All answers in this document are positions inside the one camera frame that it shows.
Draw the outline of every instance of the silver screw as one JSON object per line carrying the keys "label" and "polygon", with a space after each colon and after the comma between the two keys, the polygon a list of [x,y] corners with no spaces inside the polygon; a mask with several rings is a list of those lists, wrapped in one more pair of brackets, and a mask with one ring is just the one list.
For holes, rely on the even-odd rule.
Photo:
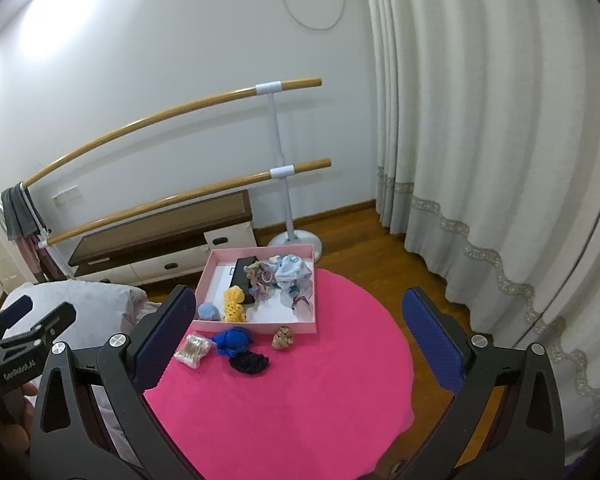
{"label": "silver screw", "polygon": [[124,334],[116,334],[116,335],[112,335],[111,338],[109,339],[109,344],[111,346],[118,347],[118,346],[122,346],[126,341],[126,336]]}
{"label": "silver screw", "polygon": [[536,355],[544,355],[544,346],[540,343],[533,343],[531,345],[531,351]]}
{"label": "silver screw", "polygon": [[61,354],[62,352],[64,352],[65,348],[66,345],[62,341],[60,341],[51,347],[51,353],[56,355]]}
{"label": "silver screw", "polygon": [[489,341],[487,338],[485,338],[485,336],[476,334],[471,338],[471,343],[478,348],[484,348],[489,344]]}

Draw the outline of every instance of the plastic bag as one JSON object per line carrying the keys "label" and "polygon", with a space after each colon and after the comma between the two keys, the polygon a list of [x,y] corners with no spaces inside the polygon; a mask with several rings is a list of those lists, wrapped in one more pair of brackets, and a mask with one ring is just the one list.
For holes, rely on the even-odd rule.
{"label": "plastic bag", "polygon": [[198,368],[200,366],[200,359],[209,353],[213,344],[211,339],[198,334],[189,334],[180,343],[173,357],[176,361],[186,364],[189,368]]}

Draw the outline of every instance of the wooden bar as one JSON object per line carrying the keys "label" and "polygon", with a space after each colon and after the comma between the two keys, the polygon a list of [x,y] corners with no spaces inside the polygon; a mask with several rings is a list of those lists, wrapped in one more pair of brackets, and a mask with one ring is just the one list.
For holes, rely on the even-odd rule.
{"label": "wooden bar", "polygon": [[[320,158],[317,160],[311,160],[309,162],[302,162],[301,164],[295,164],[294,171],[296,173],[304,173],[305,171],[320,170],[322,168],[329,168],[330,166],[330,158]],[[230,178],[221,182],[216,182],[215,184],[208,184],[207,186],[201,186],[177,195],[168,196],[166,198],[154,200],[153,202],[148,202],[130,209],[125,209],[119,213],[100,218],[99,220],[94,220],[93,222],[81,225],[62,234],[50,237],[47,239],[46,245],[51,246],[57,244],[58,242],[68,240],[69,238],[85,234],[89,231],[93,231],[122,220],[126,220],[133,216],[149,213],[151,211],[155,211],[156,209],[161,209],[163,207],[179,204],[181,202],[186,202],[187,200],[193,200],[195,198],[215,194],[221,191],[227,191],[236,187],[248,186],[249,184],[256,184],[257,182],[264,182],[266,180],[271,180],[271,173],[269,170],[261,173],[250,174],[248,176]]]}
{"label": "wooden bar", "polygon": [[[282,81],[282,90],[296,90],[300,88],[311,88],[321,85],[322,79],[319,77],[289,79],[287,81]],[[239,99],[254,97],[256,95],[257,94],[255,87],[243,88],[242,90],[234,90],[232,92],[225,92],[223,94],[212,95],[209,97],[198,99],[196,101],[185,103],[183,105],[169,108],[168,110],[163,110],[161,112],[158,112],[157,114],[145,117],[144,119],[140,119],[139,121],[135,121],[131,124],[127,124],[126,126],[123,126],[122,128],[119,128],[117,130],[113,130],[112,132],[98,137],[97,139],[94,139],[91,142],[87,142],[80,148],[77,148],[76,150],[67,153],[65,156],[61,156],[60,158],[58,158],[58,160],[55,160],[48,166],[42,168],[42,170],[37,172],[35,175],[25,180],[23,182],[23,185],[25,188],[27,188],[39,181],[44,176],[47,176],[52,171],[61,168],[68,162],[71,162],[72,160],[74,160],[74,158],[78,158],[79,156],[84,155],[85,153],[88,153],[99,146],[107,144],[112,140],[119,139],[120,137],[123,137],[126,134],[130,134],[131,132],[135,132],[146,126],[151,126],[152,124],[160,123],[161,121],[166,121],[167,119],[171,119],[179,115],[188,114],[189,112],[193,112],[195,110],[208,108],[209,106],[228,103],[230,101],[237,101]]]}

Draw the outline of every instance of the hanging cord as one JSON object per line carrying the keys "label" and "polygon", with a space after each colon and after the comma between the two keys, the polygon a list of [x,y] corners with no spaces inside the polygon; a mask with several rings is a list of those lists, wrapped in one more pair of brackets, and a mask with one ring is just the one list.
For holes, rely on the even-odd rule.
{"label": "hanging cord", "polygon": [[307,25],[307,24],[301,22],[291,12],[291,9],[289,9],[289,4],[286,2],[286,0],[282,0],[282,2],[285,4],[286,12],[289,13],[289,15],[294,19],[294,21],[298,25],[300,25],[301,27],[307,28],[309,30],[317,30],[319,32],[324,32],[324,31],[327,31],[327,30],[331,30],[333,27],[335,27],[338,24],[338,22],[342,18],[342,15],[344,14],[344,8],[346,6],[347,0],[342,0],[342,8],[340,9],[340,13],[339,13],[338,17],[336,18],[336,21],[333,22],[333,23],[331,23],[331,25],[329,25],[329,27],[311,27],[310,25]]}

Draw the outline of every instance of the wall socket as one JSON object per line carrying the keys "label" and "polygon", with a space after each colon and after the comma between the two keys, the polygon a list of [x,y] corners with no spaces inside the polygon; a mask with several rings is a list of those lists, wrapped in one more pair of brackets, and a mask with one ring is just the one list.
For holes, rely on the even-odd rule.
{"label": "wall socket", "polygon": [[61,191],[57,195],[53,196],[52,199],[54,201],[54,204],[56,204],[56,207],[60,207],[66,204],[67,202],[71,202],[71,200],[76,200],[81,197],[82,193],[80,192],[78,186],[73,186],[65,191]]}

